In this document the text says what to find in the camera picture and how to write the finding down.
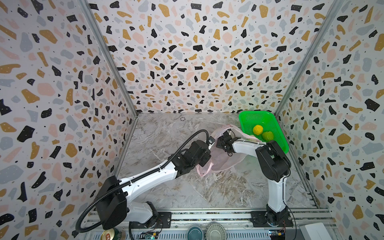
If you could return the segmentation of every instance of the green plastic basket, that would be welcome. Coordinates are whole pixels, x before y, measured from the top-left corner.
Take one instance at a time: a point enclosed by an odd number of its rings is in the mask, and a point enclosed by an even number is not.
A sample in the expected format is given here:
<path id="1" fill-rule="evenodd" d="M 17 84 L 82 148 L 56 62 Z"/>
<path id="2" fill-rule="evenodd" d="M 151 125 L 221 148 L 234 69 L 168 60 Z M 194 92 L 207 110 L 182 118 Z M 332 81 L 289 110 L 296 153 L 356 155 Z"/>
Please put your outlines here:
<path id="1" fill-rule="evenodd" d="M 239 114 L 239 120 L 241 130 L 243 133 L 248 135 L 255 135 L 253 133 L 253 127 L 256 125 L 261 125 L 264 132 L 271 131 L 273 133 L 274 140 L 286 154 L 288 153 L 288 143 L 285 140 L 283 132 L 281 131 L 280 126 L 272 113 L 267 111 L 242 111 Z M 263 142 L 266 142 L 262 135 L 255 135 L 255 137 Z"/>

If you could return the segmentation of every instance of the pink plastic bag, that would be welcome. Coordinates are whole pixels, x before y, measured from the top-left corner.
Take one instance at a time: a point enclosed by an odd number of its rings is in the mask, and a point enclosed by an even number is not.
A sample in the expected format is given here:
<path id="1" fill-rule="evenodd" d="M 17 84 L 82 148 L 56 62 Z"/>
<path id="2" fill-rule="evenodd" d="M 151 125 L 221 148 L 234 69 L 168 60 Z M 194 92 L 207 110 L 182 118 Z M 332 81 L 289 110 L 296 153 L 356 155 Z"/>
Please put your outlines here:
<path id="1" fill-rule="evenodd" d="M 241 137 L 243 139 L 246 139 L 248 141 L 252 142 L 261 142 L 259 139 L 257 139 L 255 136 L 251 136 L 248 134 L 243 133 L 238 127 L 235 125 L 223 125 L 222 127 L 216 129 L 213 131 L 211 136 L 215 139 L 214 145 L 211 147 L 211 159 L 208 160 L 208 162 L 204 165 L 204 167 L 201 167 L 200 165 L 197 165 L 197 173 L 203 177 L 211 172 L 221 172 L 227 169 L 230 169 L 232 166 L 238 164 L 239 162 L 243 161 L 246 154 L 245 153 L 233 153 L 232 156 L 229 156 L 228 153 L 226 153 L 223 149 L 219 149 L 216 147 L 217 139 L 223 135 L 225 131 L 228 129 L 231 129 L 232 132 L 235 134 L 236 137 Z"/>

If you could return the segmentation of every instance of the terrazzo wallpaper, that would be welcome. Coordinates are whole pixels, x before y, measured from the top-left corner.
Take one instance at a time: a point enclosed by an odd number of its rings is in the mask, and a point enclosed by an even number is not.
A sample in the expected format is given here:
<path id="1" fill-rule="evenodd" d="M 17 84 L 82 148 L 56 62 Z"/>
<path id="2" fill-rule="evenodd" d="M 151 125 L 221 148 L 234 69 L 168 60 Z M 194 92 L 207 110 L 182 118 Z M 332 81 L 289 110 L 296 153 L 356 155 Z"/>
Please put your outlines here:
<path id="1" fill-rule="evenodd" d="M 133 116 L 75 1 L 0 8 L 0 238 L 80 239 Z"/>
<path id="2" fill-rule="evenodd" d="M 274 111 L 332 0 L 89 0 L 138 112 Z"/>
<path id="3" fill-rule="evenodd" d="M 345 1 L 279 116 L 344 239 L 384 239 L 384 1 Z"/>

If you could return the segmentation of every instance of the yellow fruit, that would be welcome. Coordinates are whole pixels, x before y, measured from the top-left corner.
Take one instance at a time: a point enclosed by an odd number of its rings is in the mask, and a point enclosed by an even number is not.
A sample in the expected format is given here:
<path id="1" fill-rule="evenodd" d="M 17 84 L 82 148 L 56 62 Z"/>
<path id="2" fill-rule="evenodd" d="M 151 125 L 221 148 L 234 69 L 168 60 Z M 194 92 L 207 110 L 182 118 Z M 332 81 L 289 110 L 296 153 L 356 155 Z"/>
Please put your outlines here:
<path id="1" fill-rule="evenodd" d="M 260 125 L 256 125 L 253 127 L 253 133 L 256 135 L 260 135 L 263 133 L 263 127 Z"/>

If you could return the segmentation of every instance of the bowl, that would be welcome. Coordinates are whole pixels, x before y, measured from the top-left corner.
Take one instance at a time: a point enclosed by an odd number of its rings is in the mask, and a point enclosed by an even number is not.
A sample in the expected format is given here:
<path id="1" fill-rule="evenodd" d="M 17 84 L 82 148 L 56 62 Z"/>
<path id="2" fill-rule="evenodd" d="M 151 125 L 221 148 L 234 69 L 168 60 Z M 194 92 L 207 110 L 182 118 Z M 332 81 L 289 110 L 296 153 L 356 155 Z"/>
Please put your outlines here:
<path id="1" fill-rule="evenodd" d="M 203 236 L 203 230 L 198 226 L 192 226 L 187 231 L 187 240 L 202 240 Z"/>
<path id="2" fill-rule="evenodd" d="M 226 240 L 225 229 L 219 224 L 212 224 L 207 229 L 207 240 Z"/>

